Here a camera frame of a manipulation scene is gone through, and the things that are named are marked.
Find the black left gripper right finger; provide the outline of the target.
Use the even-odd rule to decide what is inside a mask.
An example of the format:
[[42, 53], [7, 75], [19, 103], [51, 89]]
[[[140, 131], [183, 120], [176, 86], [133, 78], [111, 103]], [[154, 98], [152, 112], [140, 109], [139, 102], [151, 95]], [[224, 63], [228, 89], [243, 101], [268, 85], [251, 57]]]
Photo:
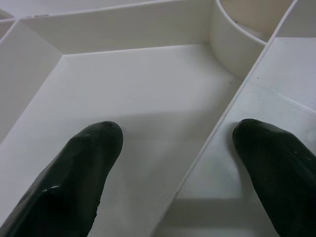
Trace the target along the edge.
[[233, 144], [276, 232], [281, 237], [316, 235], [316, 157], [292, 133], [243, 119]]

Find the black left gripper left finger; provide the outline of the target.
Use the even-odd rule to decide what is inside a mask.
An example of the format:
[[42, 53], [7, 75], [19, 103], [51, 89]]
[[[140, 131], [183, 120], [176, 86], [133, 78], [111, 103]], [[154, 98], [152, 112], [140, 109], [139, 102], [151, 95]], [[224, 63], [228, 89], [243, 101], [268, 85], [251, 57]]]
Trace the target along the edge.
[[87, 236], [122, 146], [123, 132], [115, 122], [84, 128], [31, 184], [1, 226], [1, 236]]

